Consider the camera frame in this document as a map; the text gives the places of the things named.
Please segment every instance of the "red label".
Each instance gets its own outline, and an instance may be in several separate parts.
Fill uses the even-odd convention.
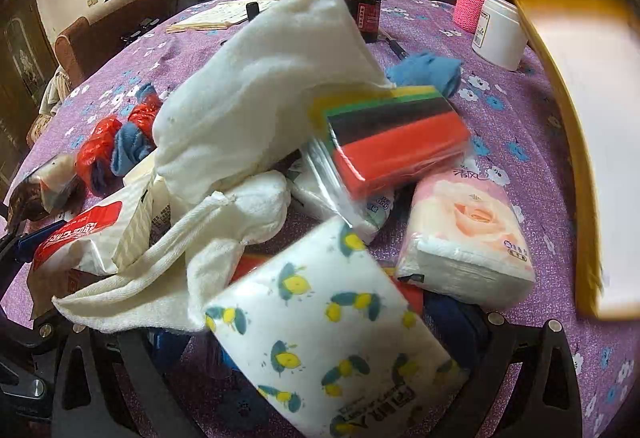
[[[97,206],[72,219],[64,227],[51,234],[36,249],[33,256],[33,269],[37,270],[53,253],[78,238],[111,227],[122,210],[122,202],[114,202],[103,207]]]
[[[361,32],[377,32],[379,23],[379,4],[358,4],[358,29]]]

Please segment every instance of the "white towel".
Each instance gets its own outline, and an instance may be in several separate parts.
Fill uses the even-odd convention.
[[[333,84],[393,87],[344,0],[281,0],[237,33],[154,123],[172,223],[306,142],[305,105]]]
[[[102,332],[140,326],[200,331],[248,244],[275,236],[287,216],[284,176],[269,171],[214,192],[136,262],[53,304],[71,322]]]

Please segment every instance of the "brown sofa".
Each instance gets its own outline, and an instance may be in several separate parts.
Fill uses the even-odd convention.
[[[73,88],[82,84],[124,47],[120,37],[146,17],[165,20],[176,0],[109,0],[91,7],[56,39],[54,51]]]

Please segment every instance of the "white plastic jar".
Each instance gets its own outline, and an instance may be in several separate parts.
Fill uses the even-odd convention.
[[[515,71],[527,45],[518,11],[504,0],[484,0],[472,48],[482,59]]]

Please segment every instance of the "white flower print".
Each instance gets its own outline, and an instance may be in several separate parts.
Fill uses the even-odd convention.
[[[486,177],[501,187],[504,187],[505,185],[509,185],[511,183],[507,171],[505,171],[504,169],[500,169],[495,165],[486,170]]]
[[[551,252],[555,256],[556,255],[556,246],[554,245],[554,242],[551,241],[549,239],[549,236],[546,235],[546,234],[543,236],[542,239],[545,240],[546,248],[549,249],[549,252]]]
[[[522,208],[519,205],[513,206],[513,213],[516,215],[516,219],[518,220],[518,223],[522,223],[524,221],[524,214],[522,214]],[[578,357],[580,357],[580,360],[582,360],[580,353],[578,353],[577,355]]]
[[[548,121],[548,122],[549,122],[549,123],[550,123],[554,128],[558,128],[558,129],[562,128],[562,124],[560,124],[560,121],[559,121],[555,116],[553,116],[552,114],[550,114],[550,115],[546,118],[546,120],[547,120],[547,121]]]
[[[111,99],[111,104],[113,106],[119,106],[123,98],[124,98],[124,93],[119,93]]]
[[[576,353],[574,355],[574,368],[575,374],[578,375],[582,372],[582,364],[584,362],[584,357],[580,353]]]
[[[477,75],[471,75],[466,82],[471,84],[474,88],[478,88],[482,91],[487,91],[489,89],[489,83]]]
[[[594,436],[596,436],[596,434],[598,433],[598,429],[600,427],[600,424],[602,423],[602,420],[604,420],[604,413],[600,413],[596,417],[596,421],[593,423],[593,435]]]
[[[622,366],[620,366],[620,371],[618,371],[619,384],[622,384],[625,381],[625,379],[629,376],[630,368],[631,368],[631,362],[629,362],[628,360],[625,360],[622,363]]]
[[[468,90],[466,88],[458,90],[458,95],[460,95],[460,97],[464,98],[465,100],[468,100],[469,102],[478,101],[478,96],[472,90]]]
[[[475,158],[471,156],[469,156],[468,158],[465,158],[462,161],[462,164],[460,164],[460,167],[462,167],[462,169],[466,169],[467,171],[480,174],[480,167],[478,166],[478,162],[476,161]]]
[[[593,398],[587,404],[587,407],[584,409],[584,415],[588,418],[591,416],[593,409],[596,407],[596,395],[593,395]]]

